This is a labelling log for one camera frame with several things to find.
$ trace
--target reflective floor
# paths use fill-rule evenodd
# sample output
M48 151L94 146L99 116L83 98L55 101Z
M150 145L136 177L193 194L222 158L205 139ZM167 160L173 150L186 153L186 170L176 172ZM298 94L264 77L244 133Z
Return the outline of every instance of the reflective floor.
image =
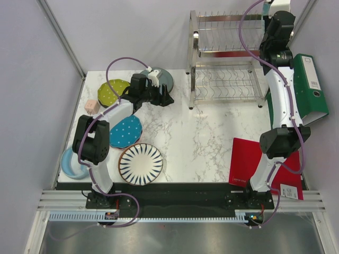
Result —
M56 238L93 223L49 222ZM311 214L277 214L266 227L250 230L230 223L137 223L121 229L93 227L65 241L45 235L46 254L323 254Z

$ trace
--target pink block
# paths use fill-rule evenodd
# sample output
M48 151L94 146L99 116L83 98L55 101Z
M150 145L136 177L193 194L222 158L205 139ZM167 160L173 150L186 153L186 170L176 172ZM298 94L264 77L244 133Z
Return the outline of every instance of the pink block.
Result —
M100 104L95 99L89 99L85 104L85 109L89 115L99 112Z

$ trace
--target yellow patterned plate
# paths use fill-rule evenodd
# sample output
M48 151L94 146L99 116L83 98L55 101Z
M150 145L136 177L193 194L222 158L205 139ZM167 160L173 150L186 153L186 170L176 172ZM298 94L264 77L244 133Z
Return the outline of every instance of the yellow patterned plate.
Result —
M130 84L121 79L111 79L110 84L113 89L121 96L122 92L128 87ZM107 82L102 84L97 91L97 99L99 103L103 107L109 107L113 105L113 103L118 99L114 92L110 89Z

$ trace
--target white plate with blue stripes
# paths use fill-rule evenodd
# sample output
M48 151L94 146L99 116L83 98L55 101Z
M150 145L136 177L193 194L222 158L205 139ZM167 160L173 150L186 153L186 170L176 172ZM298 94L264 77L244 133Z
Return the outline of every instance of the white plate with blue stripes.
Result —
M119 173L127 183L146 185L153 182L163 169L163 156L151 144L134 144L120 156Z

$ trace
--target marble table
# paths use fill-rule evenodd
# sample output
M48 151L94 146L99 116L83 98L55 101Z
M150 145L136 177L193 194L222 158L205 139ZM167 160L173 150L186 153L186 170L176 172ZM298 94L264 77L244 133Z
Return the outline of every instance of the marble table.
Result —
M210 103L195 105L189 110L189 76L185 70L168 70L174 78L171 96L174 104L168 107L146 103L135 114L143 133L138 142L157 147L165 159L164 168L155 180L165 182L228 182L233 138L259 141L261 133L270 129L267 104ZM130 80L140 71L110 71L109 78ZM262 71L256 69L262 85ZM88 99L97 99L97 89L106 82L104 71L89 71L78 105L68 146L72 145L78 118L86 114ZM118 159L123 150L110 148L108 168L113 182L124 182L118 172ZM62 170L60 183L89 183L90 178L73 180Z

